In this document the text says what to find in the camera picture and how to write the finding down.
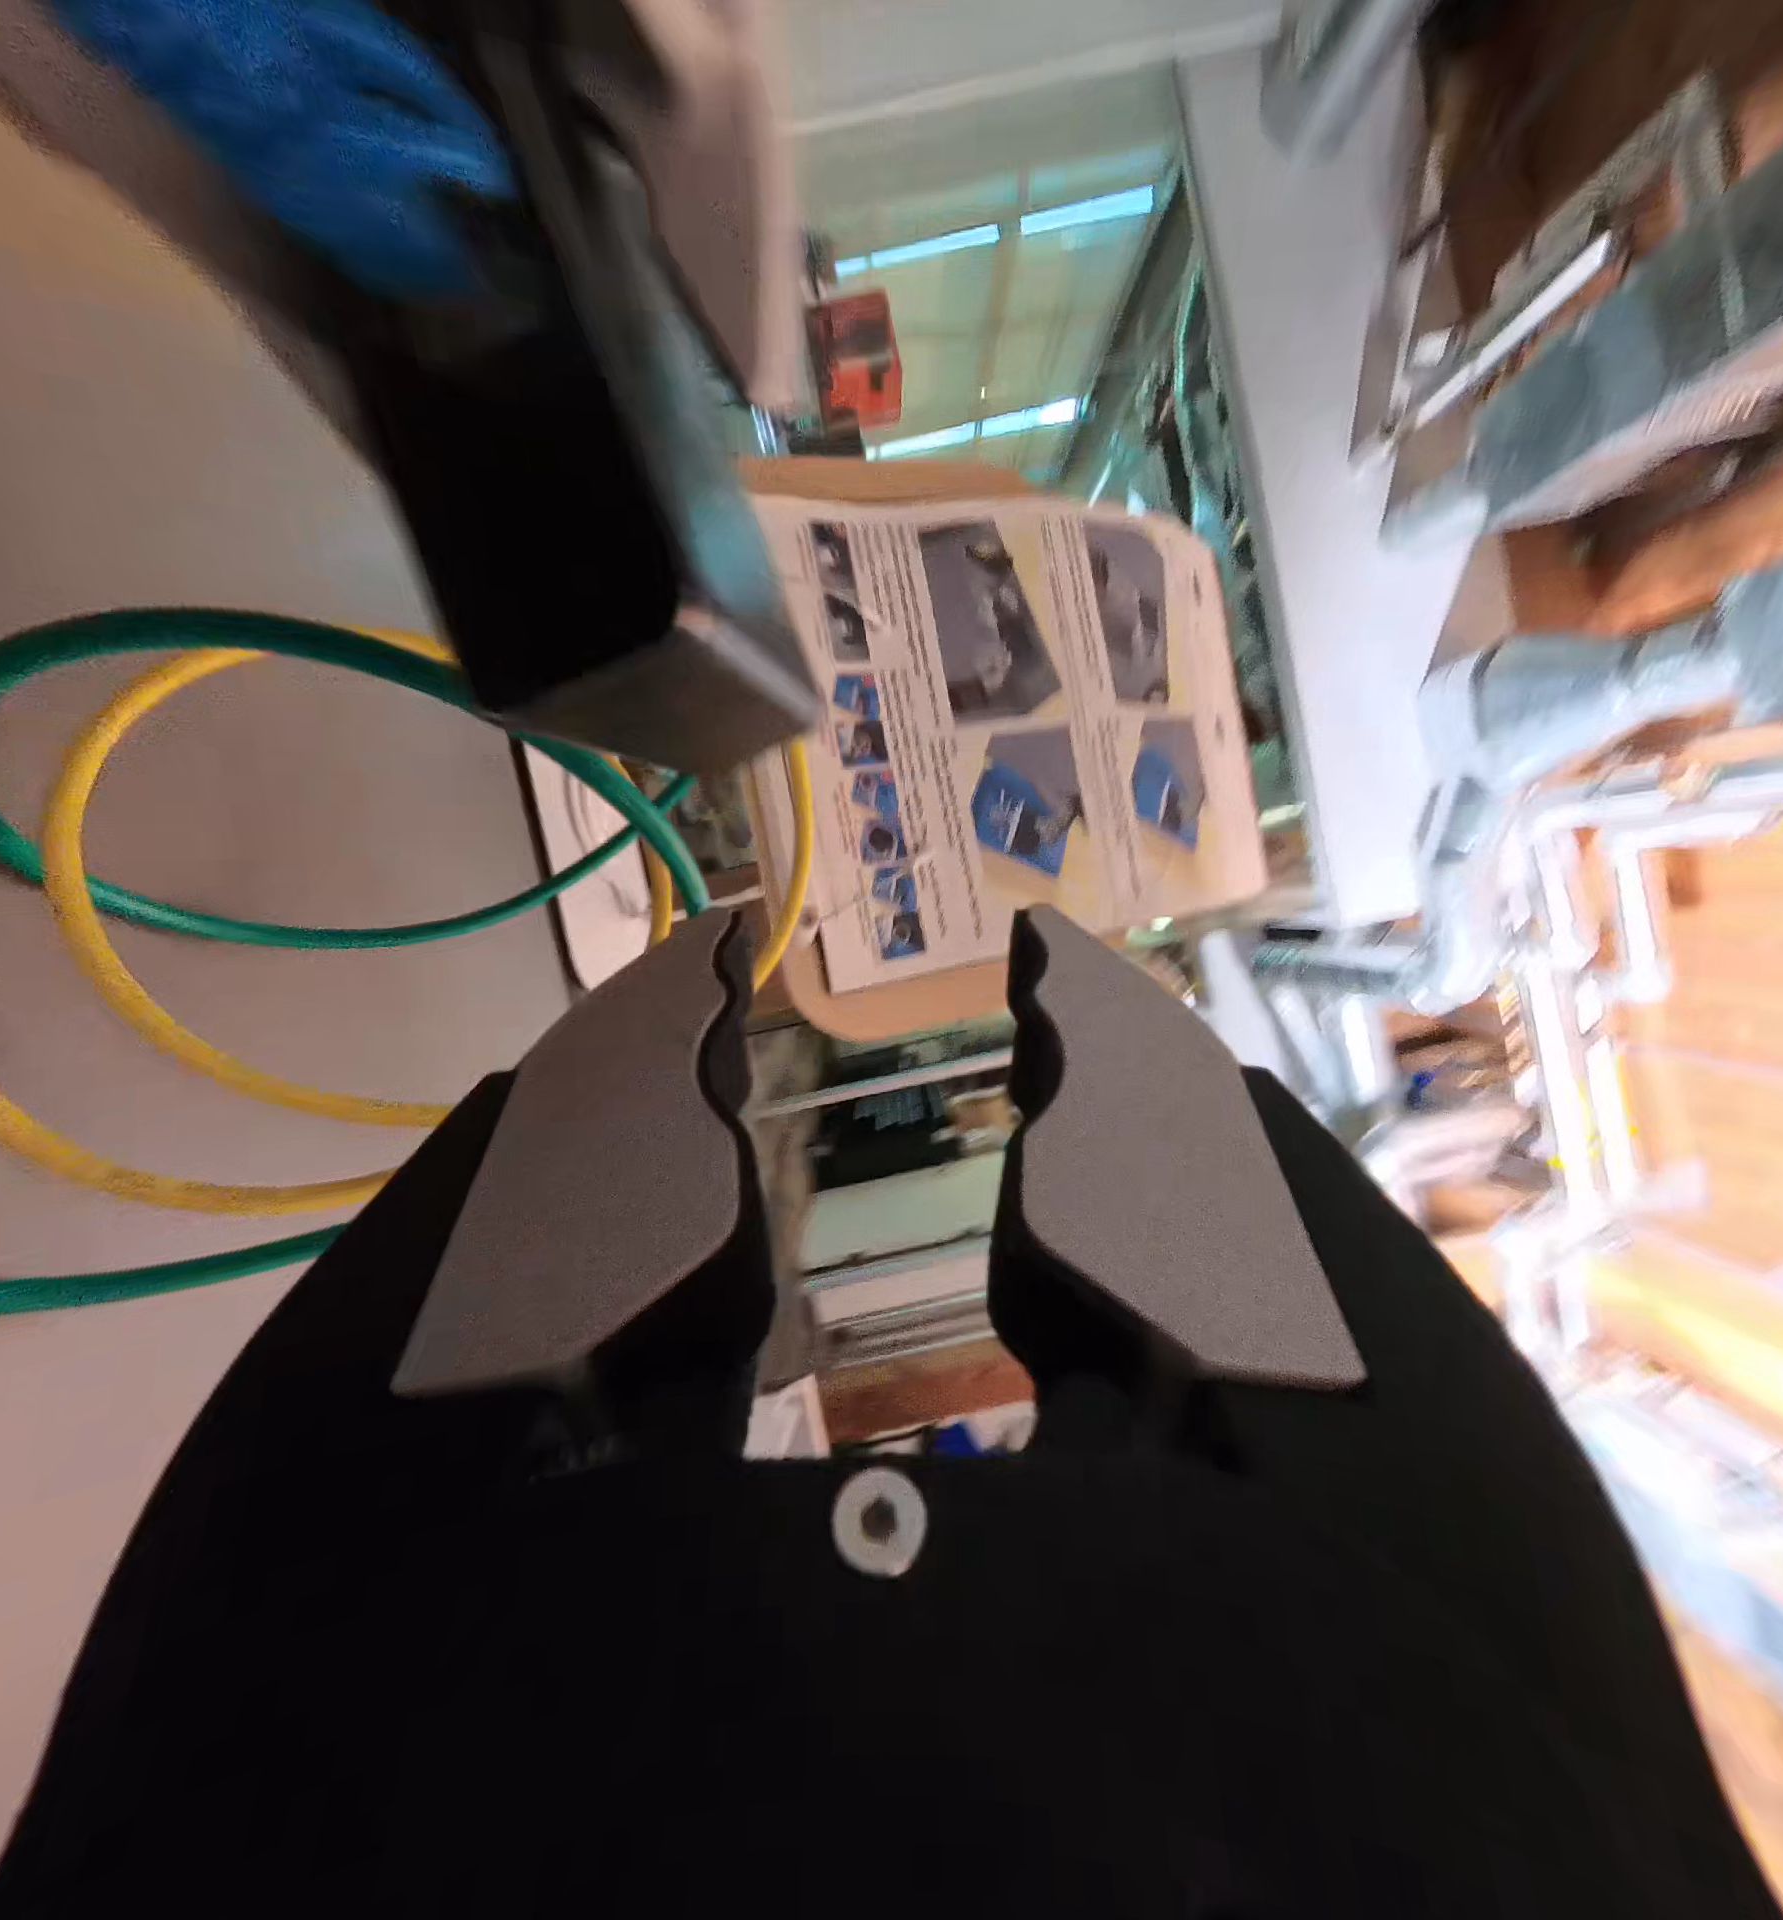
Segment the grey rectangular duct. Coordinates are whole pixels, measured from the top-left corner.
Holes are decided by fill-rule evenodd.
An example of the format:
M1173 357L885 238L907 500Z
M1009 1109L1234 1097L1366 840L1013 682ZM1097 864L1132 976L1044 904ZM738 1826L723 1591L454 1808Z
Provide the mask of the grey rectangular duct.
M1390 546L1552 525L1783 399L1783 147L1731 178L1716 84L1687 81L1419 346L1402 307L1379 443Z

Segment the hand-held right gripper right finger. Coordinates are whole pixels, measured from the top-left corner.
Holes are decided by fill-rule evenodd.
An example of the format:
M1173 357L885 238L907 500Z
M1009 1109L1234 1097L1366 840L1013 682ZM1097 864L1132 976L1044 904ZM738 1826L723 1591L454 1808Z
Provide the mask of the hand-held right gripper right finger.
M1359 1390L1361 1356L1242 1068L1047 904L1018 913L1018 1195L1005 1223L1218 1381Z

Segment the orange 3D printer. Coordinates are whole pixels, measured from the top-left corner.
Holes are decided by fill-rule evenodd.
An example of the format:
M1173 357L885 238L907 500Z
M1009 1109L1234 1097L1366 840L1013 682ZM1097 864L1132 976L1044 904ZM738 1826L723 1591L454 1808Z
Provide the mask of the orange 3D printer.
M884 427L904 418L904 360L890 295L838 294L806 309L807 359L829 427Z

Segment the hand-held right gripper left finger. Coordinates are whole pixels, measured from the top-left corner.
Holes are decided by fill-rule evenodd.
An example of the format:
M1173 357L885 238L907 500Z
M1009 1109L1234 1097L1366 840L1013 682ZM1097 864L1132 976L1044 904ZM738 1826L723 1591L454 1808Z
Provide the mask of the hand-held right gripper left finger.
M398 1396L566 1384L732 1243L752 945L711 908L522 1057L393 1375Z

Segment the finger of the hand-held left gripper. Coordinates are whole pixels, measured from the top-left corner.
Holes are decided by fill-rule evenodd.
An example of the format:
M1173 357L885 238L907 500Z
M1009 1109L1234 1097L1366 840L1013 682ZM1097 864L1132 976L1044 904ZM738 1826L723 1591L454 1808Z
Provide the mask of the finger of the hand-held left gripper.
M0 111L26 141L100 178L156 227L233 302L336 432L356 454L372 452L346 366L308 311L305 255L48 3L0 1Z
M804 376L804 227L770 3L638 1L655 77L643 170L680 290L746 399Z

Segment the black ethernet switch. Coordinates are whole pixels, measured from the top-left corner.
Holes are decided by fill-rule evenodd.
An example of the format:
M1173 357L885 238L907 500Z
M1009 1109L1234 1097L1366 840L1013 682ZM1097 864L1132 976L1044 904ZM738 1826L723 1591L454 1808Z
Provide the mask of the black ethernet switch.
M424 188L456 285L342 291L336 332L479 708L715 773L819 690L732 452L746 399L643 170L634 3L386 3L491 124L504 197Z

